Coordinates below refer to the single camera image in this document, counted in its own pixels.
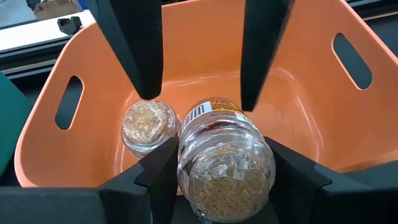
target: jar lid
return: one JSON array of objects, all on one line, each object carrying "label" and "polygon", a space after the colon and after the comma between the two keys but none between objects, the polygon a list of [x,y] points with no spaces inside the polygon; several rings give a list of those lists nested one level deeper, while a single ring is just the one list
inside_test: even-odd
[{"label": "jar lid", "polygon": [[123,118],[125,137],[137,144],[156,142],[167,128],[167,107],[158,101],[139,101],[132,105]]}]

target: barcode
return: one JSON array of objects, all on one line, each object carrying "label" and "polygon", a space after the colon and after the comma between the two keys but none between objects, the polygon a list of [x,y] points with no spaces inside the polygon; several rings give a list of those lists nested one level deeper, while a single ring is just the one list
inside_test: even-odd
[{"label": "barcode", "polygon": [[205,111],[205,105],[201,104],[199,106],[196,106],[194,109],[191,110],[191,112],[187,115],[187,117],[184,119],[183,122],[183,130],[188,126],[191,121],[193,121],[195,118],[199,117],[200,115],[204,114]]}]

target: orange plastic basket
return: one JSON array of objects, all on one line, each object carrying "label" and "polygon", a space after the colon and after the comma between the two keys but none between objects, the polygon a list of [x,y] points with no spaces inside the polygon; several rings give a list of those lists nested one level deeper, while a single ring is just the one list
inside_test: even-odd
[{"label": "orange plastic basket", "polygon": [[[244,0],[163,7],[164,83],[158,100],[180,119],[211,96],[240,102]],[[336,57],[342,33],[372,71],[358,89]],[[83,83],[71,127],[55,114],[71,76]],[[344,0],[296,0],[261,98],[249,117],[262,134],[340,172],[398,158],[398,59]],[[52,70],[16,149],[22,186],[94,187],[137,159],[121,120],[139,100],[96,24],[75,35]]]}]

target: transparent plastic jar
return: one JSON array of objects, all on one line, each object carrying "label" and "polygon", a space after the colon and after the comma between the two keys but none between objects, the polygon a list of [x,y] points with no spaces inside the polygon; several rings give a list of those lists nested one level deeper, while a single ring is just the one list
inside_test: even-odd
[{"label": "transparent plastic jar", "polygon": [[181,123],[169,105],[142,100],[124,114],[121,136],[123,143],[141,159],[168,138],[178,136],[180,127]]},{"label": "transparent plastic jar", "polygon": [[232,102],[208,98],[183,121],[178,184],[204,220],[246,220],[268,201],[275,159],[260,131]]}]

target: glass jar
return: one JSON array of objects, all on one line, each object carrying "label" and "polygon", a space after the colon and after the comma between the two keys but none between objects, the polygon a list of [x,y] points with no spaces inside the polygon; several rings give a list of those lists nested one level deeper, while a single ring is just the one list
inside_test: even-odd
[{"label": "glass jar", "polygon": [[121,136],[123,143],[141,159],[168,138],[178,136],[180,127],[180,121],[169,105],[142,100],[124,115]]},{"label": "glass jar", "polygon": [[275,159],[260,131],[231,101],[198,102],[183,121],[178,184],[205,220],[246,220],[268,201]]}]

